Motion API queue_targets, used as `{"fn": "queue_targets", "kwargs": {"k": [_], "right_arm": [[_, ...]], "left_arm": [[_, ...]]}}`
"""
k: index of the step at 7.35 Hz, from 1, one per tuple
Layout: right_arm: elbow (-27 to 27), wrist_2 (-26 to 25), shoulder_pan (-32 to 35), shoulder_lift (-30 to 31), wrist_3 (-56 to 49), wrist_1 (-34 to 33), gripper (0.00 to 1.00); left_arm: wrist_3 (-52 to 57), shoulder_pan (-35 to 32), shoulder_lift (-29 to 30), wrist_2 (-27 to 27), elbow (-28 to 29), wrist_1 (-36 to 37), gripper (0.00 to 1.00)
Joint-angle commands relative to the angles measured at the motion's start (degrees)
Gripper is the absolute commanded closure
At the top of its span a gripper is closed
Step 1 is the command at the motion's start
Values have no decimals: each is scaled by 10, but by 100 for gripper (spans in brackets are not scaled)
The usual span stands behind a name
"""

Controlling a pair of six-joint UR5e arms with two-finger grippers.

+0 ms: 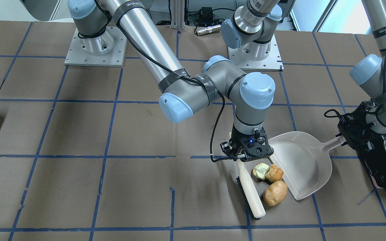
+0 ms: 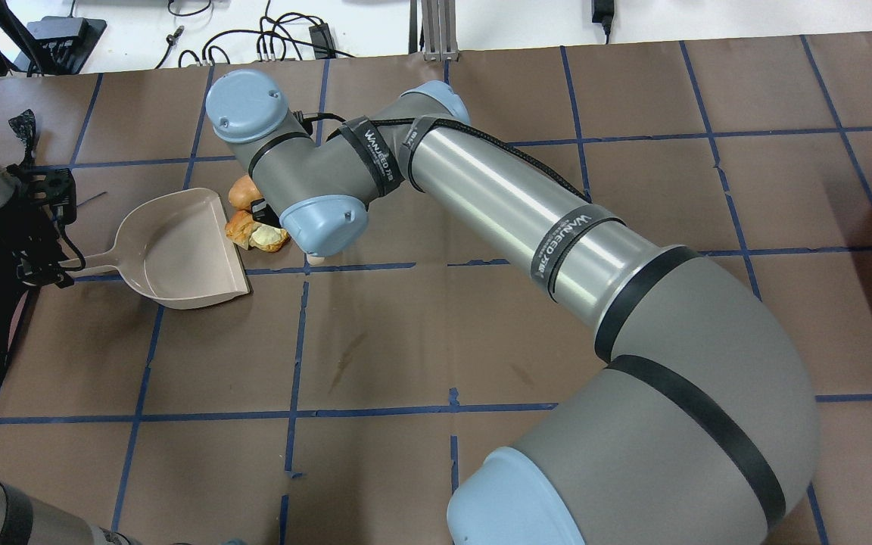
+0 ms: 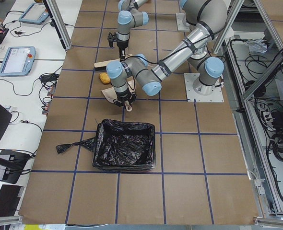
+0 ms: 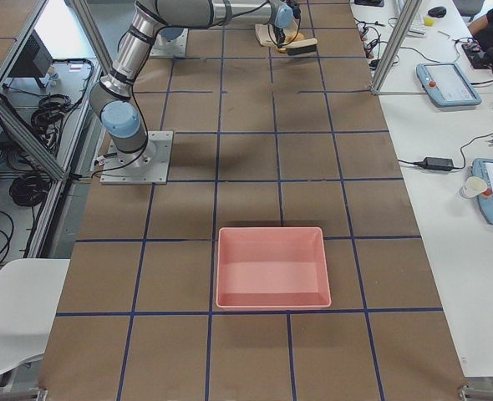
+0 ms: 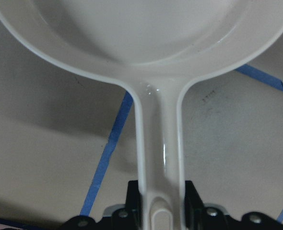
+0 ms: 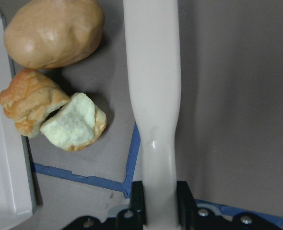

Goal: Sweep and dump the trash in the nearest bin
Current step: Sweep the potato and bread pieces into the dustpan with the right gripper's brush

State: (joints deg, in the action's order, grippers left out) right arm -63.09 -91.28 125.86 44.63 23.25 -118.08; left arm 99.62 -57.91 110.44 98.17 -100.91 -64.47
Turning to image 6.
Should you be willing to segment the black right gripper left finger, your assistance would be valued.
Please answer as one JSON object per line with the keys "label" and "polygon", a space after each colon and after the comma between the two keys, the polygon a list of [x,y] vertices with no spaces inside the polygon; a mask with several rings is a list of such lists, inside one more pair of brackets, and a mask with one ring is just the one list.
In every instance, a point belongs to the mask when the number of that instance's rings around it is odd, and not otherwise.
{"label": "black right gripper left finger", "polygon": [[78,217],[64,230],[142,230],[146,223],[144,191],[141,181],[133,182],[128,206],[110,210],[107,219],[100,222],[92,216]]}

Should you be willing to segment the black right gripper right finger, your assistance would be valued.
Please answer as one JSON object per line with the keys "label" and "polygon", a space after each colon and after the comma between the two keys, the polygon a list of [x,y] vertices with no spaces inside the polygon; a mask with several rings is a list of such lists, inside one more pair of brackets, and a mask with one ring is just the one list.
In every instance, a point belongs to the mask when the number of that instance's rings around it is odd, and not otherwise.
{"label": "black right gripper right finger", "polygon": [[179,222],[186,230],[279,230],[280,227],[250,212],[242,212],[231,220],[198,207],[185,181],[177,182]]}

